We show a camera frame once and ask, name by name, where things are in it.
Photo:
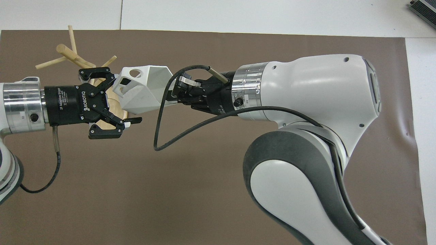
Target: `black knob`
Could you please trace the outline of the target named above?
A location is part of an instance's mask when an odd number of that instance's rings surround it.
[[[30,115],[30,121],[32,121],[32,122],[36,122],[36,121],[38,121],[38,119],[39,119],[38,114],[36,114],[36,113],[32,113],[32,114]]]
[[[244,100],[242,98],[237,98],[235,99],[235,102],[233,102],[233,105],[235,107],[240,107],[244,104]]]

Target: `brown mat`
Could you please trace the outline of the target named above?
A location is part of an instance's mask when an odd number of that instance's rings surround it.
[[[350,160],[347,191],[357,213],[393,244],[427,244],[404,38],[171,31],[75,31],[75,37],[92,63],[117,55],[115,73],[123,66],[230,71],[319,54],[364,56],[376,67],[383,109]],[[78,84],[69,62],[34,68],[58,58],[59,43],[69,46],[68,31],[2,31],[0,81],[39,76],[42,86]],[[0,244],[299,244],[255,206],[242,178],[247,147],[276,130],[275,122],[224,119],[154,152],[157,112],[141,116],[117,140],[89,140],[85,124],[59,127],[57,179],[40,194],[18,190],[0,206]],[[209,117],[168,107],[160,143]],[[6,145],[23,161],[27,187],[48,182],[56,164],[49,127],[8,136]]]

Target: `wooden dowel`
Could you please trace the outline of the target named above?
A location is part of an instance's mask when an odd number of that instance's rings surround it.
[[[74,39],[73,26],[68,26],[68,32],[70,33],[71,48],[73,49],[73,52],[77,54],[76,40]]]
[[[56,51],[63,56],[65,56],[68,60],[74,62],[74,64],[80,66],[81,68],[91,68],[94,67],[93,63],[87,62],[82,57],[78,56],[76,53],[74,53],[71,49],[69,49],[64,44],[59,44],[56,47]]]
[[[60,57],[60,58],[54,59],[52,61],[48,61],[48,62],[44,62],[44,63],[39,64],[39,65],[36,65],[35,68],[36,69],[45,68],[47,66],[54,65],[54,64],[60,63],[62,61],[66,61],[66,60],[67,60],[66,57]]]
[[[106,61],[106,63],[102,64],[101,67],[105,67],[105,66],[110,65],[110,63],[112,63],[115,59],[116,59],[116,56],[114,55],[114,56],[112,56],[112,58],[110,58],[108,61]]]

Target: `circular hole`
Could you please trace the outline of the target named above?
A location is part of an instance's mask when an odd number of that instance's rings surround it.
[[[141,77],[141,72],[139,70],[136,70],[136,69],[130,70],[129,74],[134,78]]]

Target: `white polygonal object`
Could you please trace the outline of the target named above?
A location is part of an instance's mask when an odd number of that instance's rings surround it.
[[[123,110],[133,114],[152,111],[160,107],[165,86],[171,76],[172,73],[166,66],[124,67],[114,82],[113,91],[119,96]]]

